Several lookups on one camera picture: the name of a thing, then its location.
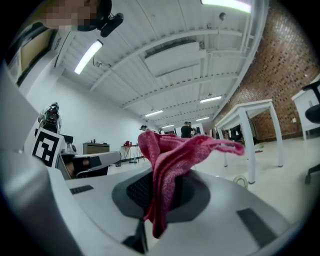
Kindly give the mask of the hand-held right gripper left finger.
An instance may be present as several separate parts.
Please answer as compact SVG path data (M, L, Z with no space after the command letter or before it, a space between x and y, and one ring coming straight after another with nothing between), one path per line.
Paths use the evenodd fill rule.
M152 192L149 166L66 182L75 200L98 228L119 244L145 256L153 242L143 220Z

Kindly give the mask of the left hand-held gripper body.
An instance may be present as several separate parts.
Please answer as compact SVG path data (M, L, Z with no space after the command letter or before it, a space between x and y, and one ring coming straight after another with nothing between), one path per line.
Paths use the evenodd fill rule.
M119 151L77 154L72 142L69 136L40 128L35 132L32 155L60 170L65 180L105 176L109 166L122 158Z

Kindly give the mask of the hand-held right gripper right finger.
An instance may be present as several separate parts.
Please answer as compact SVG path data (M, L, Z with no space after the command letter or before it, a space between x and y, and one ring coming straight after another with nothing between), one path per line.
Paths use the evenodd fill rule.
M242 186L196 172L209 191L206 208L192 221L170 223L149 256L254 256L290 223Z

